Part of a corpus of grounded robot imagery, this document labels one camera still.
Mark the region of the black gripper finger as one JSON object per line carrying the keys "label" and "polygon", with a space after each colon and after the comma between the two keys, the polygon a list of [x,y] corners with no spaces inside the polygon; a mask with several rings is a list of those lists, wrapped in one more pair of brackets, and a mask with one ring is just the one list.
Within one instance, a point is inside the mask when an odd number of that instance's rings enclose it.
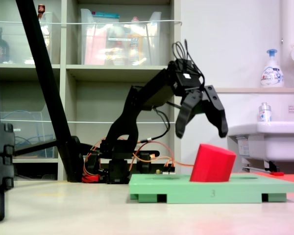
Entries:
{"label": "black gripper finger", "polygon": [[209,122],[218,129],[219,137],[225,138],[228,133],[225,109],[212,85],[204,87],[202,107]]}
{"label": "black gripper finger", "polygon": [[202,113],[201,102],[203,94],[199,90],[186,92],[181,102],[181,108],[175,122],[175,133],[178,138],[182,138],[186,125],[196,114]]}

